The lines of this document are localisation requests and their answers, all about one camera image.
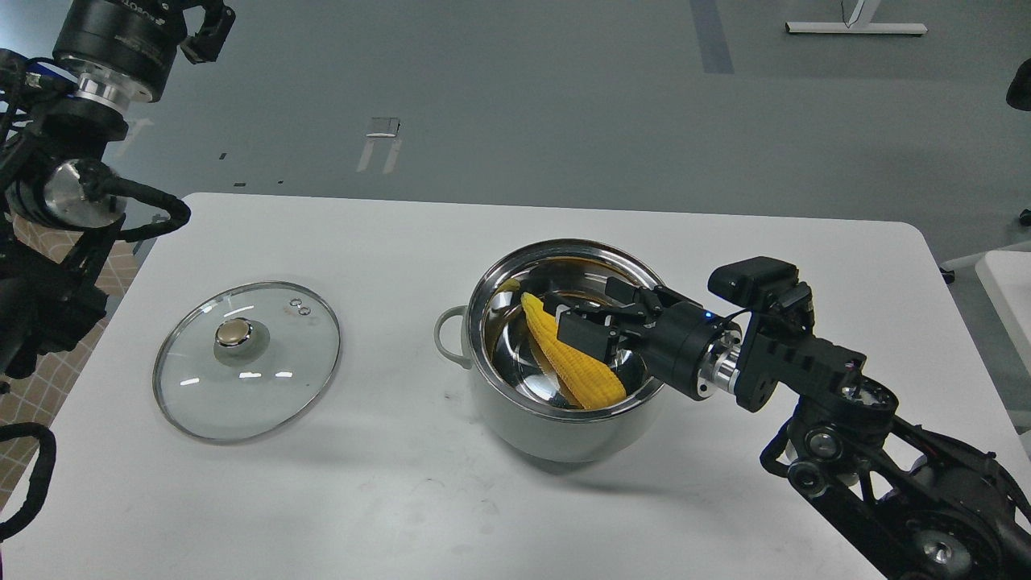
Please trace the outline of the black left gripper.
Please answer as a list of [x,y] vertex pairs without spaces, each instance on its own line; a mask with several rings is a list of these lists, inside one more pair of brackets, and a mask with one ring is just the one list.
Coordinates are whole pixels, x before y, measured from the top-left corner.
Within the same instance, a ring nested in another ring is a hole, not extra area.
[[158,102],[178,45],[191,64],[217,62],[236,21],[225,3],[181,3],[182,11],[204,11],[200,28],[187,37],[181,12],[164,4],[171,3],[73,1],[52,49],[55,62],[68,71],[82,71],[85,63],[113,70],[140,86],[145,102]]

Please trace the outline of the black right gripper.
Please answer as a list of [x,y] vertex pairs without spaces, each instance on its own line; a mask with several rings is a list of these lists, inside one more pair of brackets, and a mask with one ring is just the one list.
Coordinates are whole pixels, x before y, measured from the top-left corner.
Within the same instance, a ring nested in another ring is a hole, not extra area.
[[544,311],[557,317],[560,342],[613,363],[619,353],[634,354],[641,338],[641,360],[651,377],[696,401],[716,393],[717,361],[741,342],[739,325],[664,285],[648,288],[607,278],[603,295],[597,304],[559,292],[544,295]]

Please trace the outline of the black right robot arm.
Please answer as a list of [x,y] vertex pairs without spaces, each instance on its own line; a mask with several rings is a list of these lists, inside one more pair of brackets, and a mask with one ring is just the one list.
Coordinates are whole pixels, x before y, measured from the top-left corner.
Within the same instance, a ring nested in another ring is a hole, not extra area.
[[662,286],[616,278],[616,307],[545,294],[560,344],[607,363],[630,351],[648,375],[694,400],[716,388],[750,412],[777,385],[798,397],[764,448],[789,482],[888,579],[1027,579],[1029,500],[994,453],[910,425],[898,399],[866,377],[866,359],[814,335],[813,293],[792,265],[721,267],[708,289],[747,328]]

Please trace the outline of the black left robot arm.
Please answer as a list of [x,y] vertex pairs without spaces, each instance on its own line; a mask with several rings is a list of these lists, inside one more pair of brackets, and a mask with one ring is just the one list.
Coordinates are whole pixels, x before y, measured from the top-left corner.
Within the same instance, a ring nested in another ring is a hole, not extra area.
[[190,220],[169,193],[103,161],[134,102],[162,98],[177,54],[217,61],[236,19],[222,1],[73,1],[52,56],[2,52],[2,377],[71,351],[106,315],[118,241]]

